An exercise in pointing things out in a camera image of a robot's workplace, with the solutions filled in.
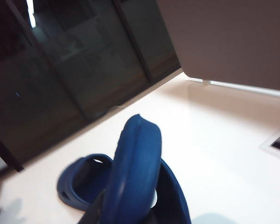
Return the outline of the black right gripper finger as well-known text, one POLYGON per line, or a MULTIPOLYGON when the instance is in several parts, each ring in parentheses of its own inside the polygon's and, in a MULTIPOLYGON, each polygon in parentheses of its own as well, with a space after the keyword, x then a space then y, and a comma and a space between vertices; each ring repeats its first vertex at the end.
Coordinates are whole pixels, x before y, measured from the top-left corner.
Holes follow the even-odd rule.
POLYGON ((104 196, 105 190, 102 190, 80 219, 80 224, 99 224, 104 196))

